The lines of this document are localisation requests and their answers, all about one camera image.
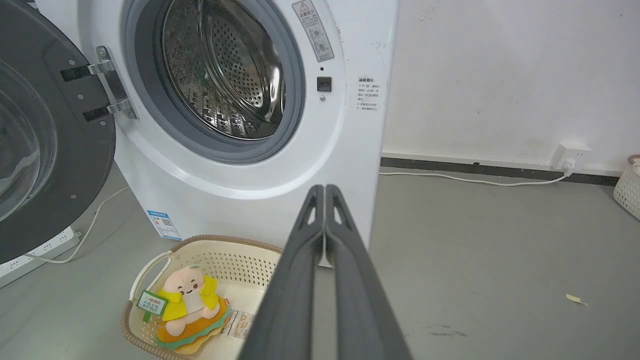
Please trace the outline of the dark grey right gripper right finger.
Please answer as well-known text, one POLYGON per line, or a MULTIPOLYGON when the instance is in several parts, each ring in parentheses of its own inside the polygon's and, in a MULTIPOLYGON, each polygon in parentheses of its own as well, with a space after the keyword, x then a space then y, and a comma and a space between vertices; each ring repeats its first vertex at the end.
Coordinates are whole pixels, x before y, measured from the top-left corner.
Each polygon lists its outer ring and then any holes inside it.
POLYGON ((402 329, 345 196, 326 186, 326 240, 335 271, 339 360, 411 360, 402 329))

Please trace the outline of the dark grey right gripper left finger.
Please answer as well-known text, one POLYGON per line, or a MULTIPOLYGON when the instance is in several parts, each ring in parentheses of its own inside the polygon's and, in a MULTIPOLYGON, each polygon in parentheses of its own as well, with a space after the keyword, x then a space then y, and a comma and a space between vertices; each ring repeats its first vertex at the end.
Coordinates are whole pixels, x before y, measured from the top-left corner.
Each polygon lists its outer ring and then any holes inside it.
POLYGON ((238 358, 310 360, 313 337, 315 268, 323 230, 324 186, 312 186, 238 358))

